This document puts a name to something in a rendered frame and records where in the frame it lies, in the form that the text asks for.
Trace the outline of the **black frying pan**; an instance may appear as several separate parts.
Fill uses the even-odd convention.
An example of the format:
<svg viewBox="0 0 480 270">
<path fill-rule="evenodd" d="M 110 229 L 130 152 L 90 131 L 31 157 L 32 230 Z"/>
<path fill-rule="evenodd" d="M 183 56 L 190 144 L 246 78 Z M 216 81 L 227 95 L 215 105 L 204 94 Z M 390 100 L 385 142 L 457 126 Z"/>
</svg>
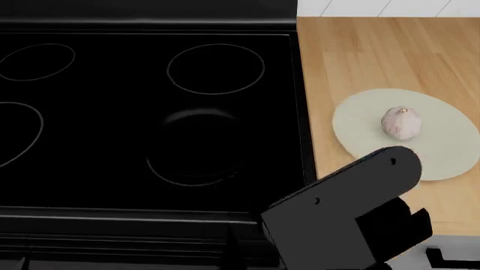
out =
<svg viewBox="0 0 480 270">
<path fill-rule="evenodd" d="M 165 235 L 190 240 L 185 256 L 196 264 L 233 256 L 233 230 L 251 226 L 245 123 L 214 107 L 161 108 L 150 119 L 148 206 L 165 213 Z"/>
</svg>

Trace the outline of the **black glass-top stove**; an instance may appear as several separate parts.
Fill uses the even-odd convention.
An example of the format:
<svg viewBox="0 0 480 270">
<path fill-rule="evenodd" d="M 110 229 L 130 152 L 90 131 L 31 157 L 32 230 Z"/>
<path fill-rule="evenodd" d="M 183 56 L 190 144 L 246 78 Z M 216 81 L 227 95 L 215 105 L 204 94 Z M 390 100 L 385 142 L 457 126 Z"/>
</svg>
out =
<svg viewBox="0 0 480 270">
<path fill-rule="evenodd" d="M 260 214 L 315 179 L 298 0 L 0 0 L 0 270 L 281 270 Z M 189 260 L 148 204 L 150 114 L 244 122 L 250 227 Z"/>
</svg>

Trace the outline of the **round cream plate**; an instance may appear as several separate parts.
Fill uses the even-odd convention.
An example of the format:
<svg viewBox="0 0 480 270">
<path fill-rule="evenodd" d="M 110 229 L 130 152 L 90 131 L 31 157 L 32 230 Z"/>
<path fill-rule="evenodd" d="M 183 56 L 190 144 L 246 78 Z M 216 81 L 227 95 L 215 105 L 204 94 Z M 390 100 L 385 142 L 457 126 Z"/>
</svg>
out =
<svg viewBox="0 0 480 270">
<path fill-rule="evenodd" d="M 418 136 L 400 141 L 381 128 L 381 118 L 393 107 L 408 107 L 422 120 Z M 439 181 L 467 173 L 480 159 L 480 132 L 452 105 L 417 91 L 370 89 L 349 96 L 332 117 L 337 140 L 359 159 L 389 146 L 413 150 L 422 165 L 421 180 Z"/>
</svg>

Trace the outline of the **white garlic bulb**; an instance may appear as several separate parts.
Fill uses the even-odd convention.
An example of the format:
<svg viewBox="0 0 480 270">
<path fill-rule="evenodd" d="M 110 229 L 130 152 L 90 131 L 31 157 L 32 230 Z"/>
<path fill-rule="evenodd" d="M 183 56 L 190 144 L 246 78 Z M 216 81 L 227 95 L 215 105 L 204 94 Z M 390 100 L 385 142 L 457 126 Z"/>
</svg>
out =
<svg viewBox="0 0 480 270">
<path fill-rule="evenodd" d="M 422 119 L 409 107 L 398 106 L 388 109 L 381 119 L 382 130 L 389 137 L 407 141 L 417 137 L 422 129 Z"/>
</svg>

